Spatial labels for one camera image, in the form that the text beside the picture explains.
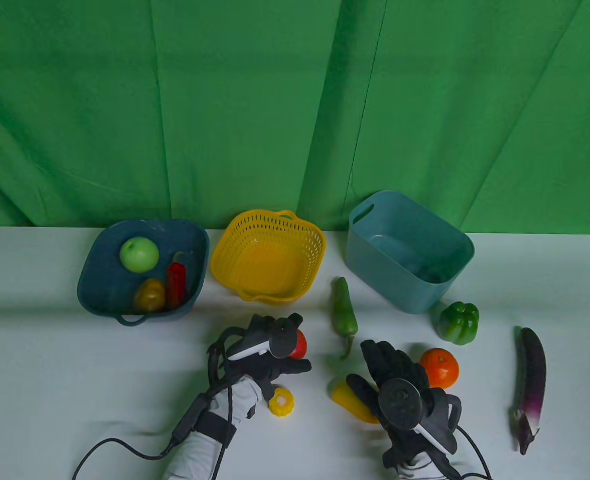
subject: wire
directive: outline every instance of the wire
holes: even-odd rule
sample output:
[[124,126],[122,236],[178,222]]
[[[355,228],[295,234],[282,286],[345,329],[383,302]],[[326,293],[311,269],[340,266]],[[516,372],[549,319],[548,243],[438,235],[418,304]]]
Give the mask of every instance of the wire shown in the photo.
[[475,442],[473,442],[473,439],[470,438],[470,435],[466,433],[466,430],[464,430],[459,425],[457,425],[457,430],[459,430],[461,432],[461,434],[464,435],[464,437],[466,437],[468,443],[473,447],[473,450],[475,450],[475,453],[479,457],[479,461],[482,462],[482,467],[484,467],[484,472],[485,472],[485,475],[481,475],[480,473],[465,473],[464,475],[461,476],[462,479],[469,478],[469,477],[477,477],[477,478],[481,478],[484,480],[493,480],[493,478],[491,477],[491,473],[488,470],[488,465],[486,464],[482,453],[479,451],[479,448],[477,448],[477,445],[475,445]]
[[217,479],[217,473],[219,473],[219,467],[221,461],[224,458],[224,452],[226,452],[226,445],[228,444],[228,434],[230,433],[230,426],[233,424],[233,387],[228,386],[228,424],[226,425],[226,432],[224,433],[224,442],[221,444],[221,450],[219,450],[219,457],[217,457],[217,463],[215,464],[215,470],[213,470],[213,476],[210,480]]
[[481,478],[483,480],[493,480],[490,477],[487,477],[486,475],[482,475],[480,473],[465,473],[464,475],[461,476],[462,480],[464,480],[464,478],[470,478],[470,477],[477,477],[477,478]]
[[128,449],[129,451],[131,451],[132,453],[137,455],[137,457],[143,458],[144,460],[161,460],[162,458],[166,457],[166,455],[168,455],[171,452],[171,450],[175,447],[175,445],[171,442],[168,444],[168,446],[165,448],[165,450],[163,452],[161,452],[159,455],[146,455],[146,454],[143,454],[143,453],[135,450],[134,447],[128,445],[122,439],[106,438],[106,439],[103,439],[102,441],[100,441],[99,443],[97,443],[93,448],[91,448],[88,451],[88,453],[84,456],[84,458],[82,458],[82,461],[79,462],[79,465],[75,469],[75,473],[73,473],[73,480],[77,480],[77,475],[79,475],[79,471],[82,469],[82,467],[86,463],[86,460],[88,460],[88,457],[90,457],[90,455],[92,455],[94,453],[94,451],[96,449],[98,449],[100,446],[102,446],[103,444],[108,444],[110,442],[114,442],[116,444],[121,445],[123,448]]

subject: yellow basket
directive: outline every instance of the yellow basket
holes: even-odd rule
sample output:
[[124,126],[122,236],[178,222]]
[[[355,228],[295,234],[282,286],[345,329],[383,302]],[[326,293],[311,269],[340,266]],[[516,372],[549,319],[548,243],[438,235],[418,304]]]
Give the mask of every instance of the yellow basket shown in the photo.
[[210,270],[247,302],[294,302],[312,286],[326,239],[289,210],[249,210],[238,215],[213,253]]

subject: hand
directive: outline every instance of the hand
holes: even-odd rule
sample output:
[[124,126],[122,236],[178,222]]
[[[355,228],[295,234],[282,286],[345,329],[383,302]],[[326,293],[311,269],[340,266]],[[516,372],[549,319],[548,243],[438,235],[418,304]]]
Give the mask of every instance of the hand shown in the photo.
[[[261,317],[255,315],[248,329],[278,329],[296,331],[302,323],[302,317],[293,313],[288,318]],[[261,388],[261,393],[266,401],[275,394],[275,387],[271,384],[281,374],[304,373],[311,370],[310,361],[294,358],[275,358],[270,352],[265,354],[252,354],[245,358],[224,362],[226,375],[244,374],[251,377]]]
[[275,358],[270,352],[265,352],[263,355],[256,353],[237,361],[228,361],[224,364],[224,370],[226,374],[248,375],[260,386],[261,394],[267,402],[275,394],[275,387],[271,383],[273,380],[281,374],[308,372],[311,365],[306,359]]
[[[388,342],[375,343],[372,340],[366,340],[361,343],[361,351],[368,365],[368,371],[378,387],[381,388],[392,378],[402,378],[413,384],[428,407],[432,407],[432,395],[423,366],[414,363],[401,350],[395,350]],[[413,430],[400,430],[386,420],[379,408],[378,392],[366,379],[351,374],[346,377],[346,382],[371,413],[377,416],[393,443],[392,448],[383,456],[384,466],[387,469],[409,464],[418,454],[426,452],[447,478],[453,480],[461,478],[459,473],[450,466],[446,455],[437,450],[427,439]]]

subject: red tomato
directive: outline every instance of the red tomato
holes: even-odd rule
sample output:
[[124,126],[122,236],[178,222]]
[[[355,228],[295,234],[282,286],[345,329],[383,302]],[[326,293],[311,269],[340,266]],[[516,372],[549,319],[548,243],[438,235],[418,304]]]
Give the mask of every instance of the red tomato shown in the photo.
[[306,356],[306,351],[308,350],[308,343],[306,342],[306,337],[301,330],[297,330],[297,347],[293,350],[293,352],[288,355],[291,359],[300,359]]

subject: pepper stem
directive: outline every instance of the pepper stem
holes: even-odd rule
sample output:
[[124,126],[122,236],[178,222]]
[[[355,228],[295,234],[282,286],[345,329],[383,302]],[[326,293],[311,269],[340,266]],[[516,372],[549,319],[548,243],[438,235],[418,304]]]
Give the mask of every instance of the pepper stem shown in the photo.
[[345,360],[348,358],[348,356],[350,355],[350,350],[352,350],[352,341],[355,339],[355,336],[353,335],[349,335],[346,337],[346,340],[348,340],[348,344],[346,345],[346,353],[341,355],[340,360]]

